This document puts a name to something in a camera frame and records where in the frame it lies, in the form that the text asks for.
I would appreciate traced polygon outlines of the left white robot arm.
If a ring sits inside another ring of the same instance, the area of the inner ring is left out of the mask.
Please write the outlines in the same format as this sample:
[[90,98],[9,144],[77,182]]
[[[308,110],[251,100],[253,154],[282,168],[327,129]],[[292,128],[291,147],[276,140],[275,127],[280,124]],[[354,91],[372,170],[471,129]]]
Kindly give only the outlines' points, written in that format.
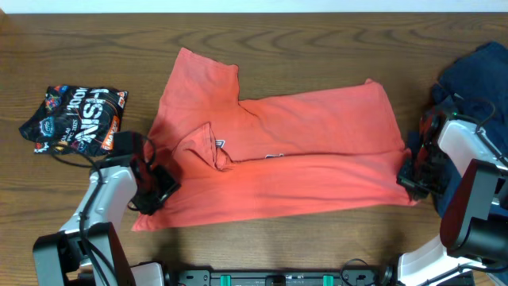
[[167,285],[159,262],[131,266],[117,229],[128,208],[153,215],[180,185],[165,168],[134,155],[92,166],[90,186],[75,213],[54,234],[38,238],[33,259],[40,285]]

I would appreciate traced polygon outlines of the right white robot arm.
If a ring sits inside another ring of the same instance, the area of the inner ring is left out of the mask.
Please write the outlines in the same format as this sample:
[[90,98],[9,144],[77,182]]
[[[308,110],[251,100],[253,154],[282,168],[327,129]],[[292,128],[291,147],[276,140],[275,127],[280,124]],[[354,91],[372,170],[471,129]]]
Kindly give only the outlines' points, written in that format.
[[454,193],[439,234],[400,255],[384,272],[390,285],[438,285],[468,271],[507,270],[507,160],[481,122],[456,111],[433,109],[421,117],[418,153],[397,175],[415,201]]

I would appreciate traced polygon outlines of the orange printed t-shirt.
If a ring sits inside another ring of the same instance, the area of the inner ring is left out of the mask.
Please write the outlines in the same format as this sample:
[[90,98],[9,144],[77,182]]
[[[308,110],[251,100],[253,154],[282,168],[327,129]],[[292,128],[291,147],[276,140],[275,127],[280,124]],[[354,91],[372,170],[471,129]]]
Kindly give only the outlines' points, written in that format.
[[238,72],[179,51],[149,137],[181,186],[135,231],[414,204],[381,84],[243,100]]

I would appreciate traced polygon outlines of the navy blue garment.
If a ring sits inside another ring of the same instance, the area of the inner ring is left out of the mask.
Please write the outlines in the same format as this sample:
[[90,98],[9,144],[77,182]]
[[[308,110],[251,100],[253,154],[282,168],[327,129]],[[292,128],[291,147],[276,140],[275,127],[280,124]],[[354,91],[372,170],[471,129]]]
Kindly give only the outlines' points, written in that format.
[[448,185],[433,196],[440,216],[445,215],[471,160],[507,168],[507,49],[490,42],[456,60],[431,89],[434,104],[425,112],[408,145],[417,155],[448,156],[444,175]]

